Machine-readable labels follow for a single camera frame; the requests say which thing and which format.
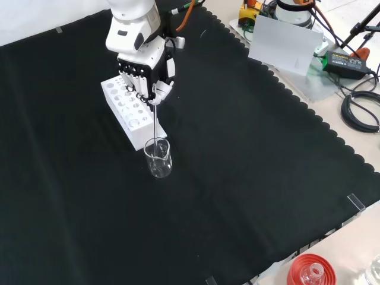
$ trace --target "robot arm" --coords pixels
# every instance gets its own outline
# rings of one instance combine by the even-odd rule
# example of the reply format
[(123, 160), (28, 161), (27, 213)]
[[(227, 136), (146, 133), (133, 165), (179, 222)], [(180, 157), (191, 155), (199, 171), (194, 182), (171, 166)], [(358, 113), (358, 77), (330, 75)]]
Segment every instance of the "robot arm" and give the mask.
[(159, 104), (170, 93), (175, 64), (154, 0), (108, 0), (113, 14), (106, 40), (119, 53), (119, 72), (142, 101)]

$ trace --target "black cloth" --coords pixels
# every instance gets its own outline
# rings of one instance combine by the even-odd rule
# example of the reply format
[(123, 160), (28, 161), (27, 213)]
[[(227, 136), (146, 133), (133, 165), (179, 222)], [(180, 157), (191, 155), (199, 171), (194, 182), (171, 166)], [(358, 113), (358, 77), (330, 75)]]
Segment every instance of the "black cloth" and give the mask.
[(110, 21), (0, 48), (1, 284), (238, 285), (355, 214), (348, 194), (380, 199), (373, 167), (203, 8), (159, 107), (173, 172), (153, 178), (100, 86)]

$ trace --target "black power adapter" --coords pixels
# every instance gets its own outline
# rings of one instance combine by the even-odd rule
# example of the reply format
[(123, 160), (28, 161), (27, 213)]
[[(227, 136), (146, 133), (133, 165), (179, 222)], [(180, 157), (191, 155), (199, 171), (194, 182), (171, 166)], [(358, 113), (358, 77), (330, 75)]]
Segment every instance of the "black power adapter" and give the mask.
[(362, 79), (369, 74), (366, 62), (360, 58), (328, 51), (322, 60), (323, 71), (334, 73), (341, 78)]

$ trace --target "black stand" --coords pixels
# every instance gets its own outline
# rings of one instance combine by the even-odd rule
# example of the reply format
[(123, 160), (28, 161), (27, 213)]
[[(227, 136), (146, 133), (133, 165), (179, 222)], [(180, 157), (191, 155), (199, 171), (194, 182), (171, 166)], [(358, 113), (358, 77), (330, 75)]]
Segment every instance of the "black stand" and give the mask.
[(373, 26), (367, 26), (368, 23), (376, 17), (377, 14), (380, 12), (380, 3), (376, 6), (375, 9), (361, 22), (357, 23), (352, 30), (350, 31), (349, 37), (341, 44), (341, 48), (344, 48), (348, 45), (351, 40), (356, 37), (359, 33), (363, 33), (364, 31), (370, 31), (369, 34), (366, 34), (364, 37), (365, 41), (360, 45), (360, 48), (364, 47), (364, 45), (373, 37), (373, 34), (377, 31), (380, 31), (380, 23), (377, 24), (376, 27)]

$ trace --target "glass beaker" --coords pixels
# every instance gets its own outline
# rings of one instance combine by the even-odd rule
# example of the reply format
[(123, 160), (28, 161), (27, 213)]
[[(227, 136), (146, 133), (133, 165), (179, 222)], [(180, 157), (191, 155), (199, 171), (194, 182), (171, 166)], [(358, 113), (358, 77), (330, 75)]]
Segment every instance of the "glass beaker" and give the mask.
[(157, 178), (163, 178), (172, 172), (172, 156), (170, 155), (170, 144), (164, 138), (154, 138), (147, 141), (144, 146), (149, 171)]
[(380, 255), (376, 256), (365, 271), (365, 279), (370, 285), (380, 284)]

